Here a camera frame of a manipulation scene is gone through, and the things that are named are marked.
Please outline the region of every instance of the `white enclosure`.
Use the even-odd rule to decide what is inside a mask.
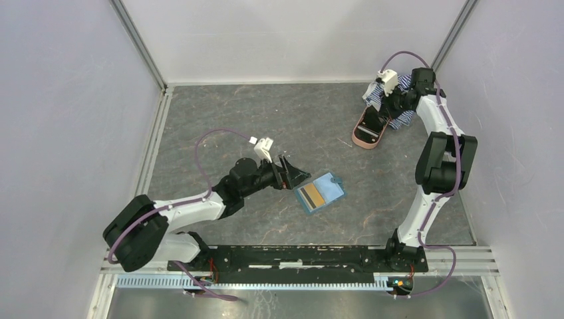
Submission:
[[[124,0],[166,82],[373,80],[431,63],[464,0]],[[418,66],[398,57],[393,67]]]
[[[464,203],[513,315],[564,316],[564,3],[477,1],[448,50],[459,12],[475,2],[3,1],[0,318],[88,313],[102,231],[133,196],[169,98],[156,73],[173,87],[368,82],[400,50],[429,63],[448,51],[438,78],[457,124],[479,141]],[[390,68],[418,66],[400,56]]]
[[[0,12],[0,318],[84,318],[160,89],[107,1]]]
[[[563,313],[563,13],[558,0],[480,1],[438,74],[479,141],[464,194],[516,318]]]

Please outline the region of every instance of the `blue striped fabric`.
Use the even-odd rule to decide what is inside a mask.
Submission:
[[[398,76],[398,84],[402,91],[407,90],[409,83],[411,82],[411,75],[401,75]],[[380,105],[380,95],[384,88],[381,84],[376,85],[374,90],[366,97],[364,100],[367,106],[379,106]],[[411,123],[411,119],[413,118],[414,111],[405,111],[397,118],[393,119],[390,122],[390,126],[394,130],[399,130],[401,125],[408,126]]]

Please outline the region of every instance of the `metal track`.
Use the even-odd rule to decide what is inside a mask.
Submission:
[[[158,154],[162,132],[164,131],[166,117],[168,115],[168,108],[170,107],[170,101],[172,100],[173,91],[174,87],[167,88],[159,103],[143,159],[135,195],[147,194],[149,191],[149,184],[151,182],[151,177],[153,176],[153,169],[155,167],[155,161]]]
[[[489,247],[455,246],[456,267],[453,276],[499,276],[494,255]],[[425,250],[429,266],[428,272],[416,272],[415,276],[445,276],[452,265],[452,254],[443,250]],[[150,262],[145,267],[132,273],[141,274],[178,274],[178,271],[168,271],[167,262]],[[120,265],[111,265],[107,261],[102,264],[102,274],[124,274]],[[375,276],[402,276],[403,272],[375,272]]]
[[[212,284],[210,289],[235,290],[369,290],[391,291],[387,276],[375,276],[373,283],[334,284]],[[120,274],[116,288],[164,288],[200,290],[184,274]]]

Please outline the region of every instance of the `metal frame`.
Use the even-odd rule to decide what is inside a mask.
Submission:
[[[146,147],[146,155],[140,170],[140,178],[135,189],[135,194],[146,193],[151,181],[156,156],[166,123],[172,92],[174,87],[167,88],[162,75],[160,74],[156,64],[151,58],[148,49],[144,45],[139,32],[132,22],[127,10],[121,0],[110,0],[125,29],[127,30],[132,42],[149,68],[157,85],[163,89],[164,95],[157,109],[153,128],[148,139]],[[468,20],[470,13],[476,6],[478,0],[467,0],[462,7],[458,17],[456,18],[452,28],[450,29],[445,41],[439,49],[432,63],[432,68],[438,70],[449,50],[452,48],[454,41],[460,34],[464,24]],[[476,246],[457,246],[453,247],[457,254],[456,268],[452,276],[480,276],[486,296],[493,314],[494,319],[509,319],[512,315],[507,307],[506,295],[503,282],[499,276],[499,271],[495,263],[492,250],[489,247]],[[445,276],[451,265],[452,255],[448,251],[426,250],[429,271],[425,273],[416,273],[415,276]],[[120,265],[110,265],[104,261],[96,284],[96,290],[92,297],[92,302],[88,311],[89,319],[105,319],[108,316],[114,290],[120,276],[125,272]],[[146,276],[151,274],[159,274],[160,276],[178,276],[178,272],[167,270],[167,262],[150,262],[145,267],[136,271],[135,274]],[[205,275],[205,272],[193,272],[194,275]],[[402,273],[374,273],[374,276],[402,276]]]
[[[151,54],[149,54],[149,50],[145,46],[145,43],[143,43],[143,39],[141,39],[141,35],[139,35],[139,31],[137,31],[137,28],[135,27],[131,16],[127,12],[125,5],[121,0],[110,0],[110,3],[112,4],[112,7],[114,7],[116,14],[122,21],[122,24],[124,25],[124,28],[126,29],[129,37],[131,38],[133,45],[136,47],[139,55],[145,62],[145,65],[149,68],[149,71],[151,72],[151,75],[153,76],[156,84],[161,88],[161,90],[165,90],[167,84],[160,74],[160,71],[155,64],[155,61],[151,57]]]
[[[513,318],[509,307],[507,307],[507,296],[501,277],[482,277],[482,283],[486,290],[486,296],[490,309],[492,310],[493,319],[510,319]]]
[[[464,24],[470,16],[470,13],[472,13],[472,10],[474,10],[476,3],[478,3],[478,0],[466,0],[464,5],[462,6],[460,13],[458,13],[458,17],[456,17],[454,24],[450,28],[450,31],[448,31],[446,39],[444,39],[442,46],[440,47],[437,55],[435,56],[435,59],[433,60],[433,63],[431,64],[431,67],[435,70],[435,72],[437,72],[446,55],[448,54],[448,51],[450,51],[450,48],[452,48],[454,41],[464,27]]]
[[[141,172],[134,195],[147,194],[149,191],[149,184],[153,176],[153,169],[155,168],[155,161],[158,155],[160,140],[162,138],[162,132],[164,131],[166,117],[168,116],[168,108],[170,107],[173,91],[174,87],[166,89],[155,113],[155,120],[146,146],[145,156],[143,158],[143,164],[141,165]]]
[[[381,249],[383,247],[375,246],[373,248]],[[452,276],[481,277],[493,318],[512,318],[509,307],[507,307],[506,298],[504,298],[505,290],[501,277],[499,276],[492,250],[489,247],[480,246],[456,246],[453,248],[456,251],[457,263]],[[445,276],[448,273],[452,265],[452,255],[449,251],[436,249],[426,250],[426,256],[429,271],[416,273],[415,276]],[[177,278],[179,272],[167,270],[167,264],[167,262],[149,262],[145,267],[137,270],[134,274],[126,274],[120,265],[111,265],[107,261],[104,261],[87,318],[105,319],[107,317],[114,295],[114,289],[121,276],[131,277],[132,275],[138,274],[140,278],[145,278],[147,275],[158,274],[160,278]],[[193,272],[192,274],[195,276],[208,275],[206,272]],[[407,275],[407,273],[374,273],[375,278],[402,275]]]

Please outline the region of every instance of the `orange wire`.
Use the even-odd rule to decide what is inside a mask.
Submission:
[[[415,275],[415,268],[413,267],[413,264],[411,264],[409,266],[411,267],[411,272],[409,274],[409,277],[407,277],[407,279],[411,279]]]

